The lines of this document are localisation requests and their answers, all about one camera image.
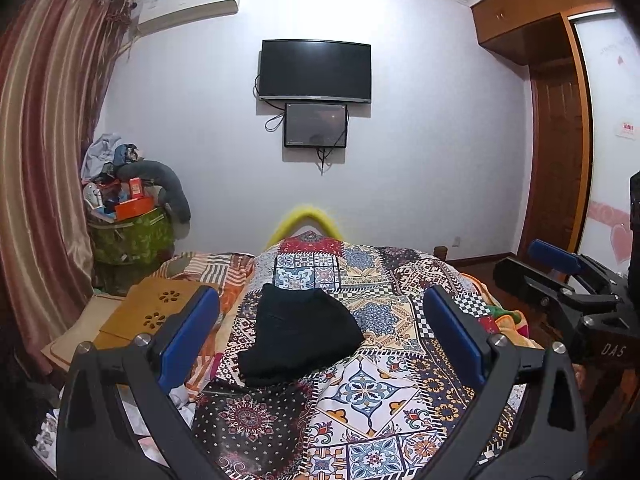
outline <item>pink heart decal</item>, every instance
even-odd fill
[[[611,229],[611,247],[616,256],[616,262],[621,264],[631,258],[631,245],[634,234],[626,225],[616,224]]]

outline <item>bed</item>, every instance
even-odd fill
[[[225,315],[186,387],[196,404],[194,436],[234,480],[411,478],[474,394],[458,381],[422,315],[424,290],[441,285],[488,333],[499,330],[487,305],[491,296],[434,256],[314,232],[286,238],[255,258],[182,254],[156,275],[213,283],[219,290]],[[364,343],[295,384],[245,388],[238,352],[254,342],[265,283],[324,289],[352,313]],[[515,387],[479,463],[500,452],[521,398]]]

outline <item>baseboard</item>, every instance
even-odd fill
[[[447,263],[453,267],[468,267],[477,264],[486,264],[491,262],[499,262],[509,256],[516,257],[513,253],[488,254],[487,256],[475,256],[473,258],[460,258],[459,260],[447,260]]]

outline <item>yellow arch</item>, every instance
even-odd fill
[[[324,234],[327,236],[336,238],[337,240],[342,240],[340,231],[338,231],[334,221],[329,218],[327,213],[317,207],[301,205],[295,208],[282,222],[280,222],[276,232],[271,236],[269,243],[267,244],[267,248],[277,244],[280,240],[289,236],[296,225],[300,224],[301,220],[307,218],[317,222],[324,231]]]

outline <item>television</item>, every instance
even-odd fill
[[[346,148],[347,106],[326,103],[287,103],[285,148]]]
[[[371,102],[371,45],[264,40],[258,98]]]

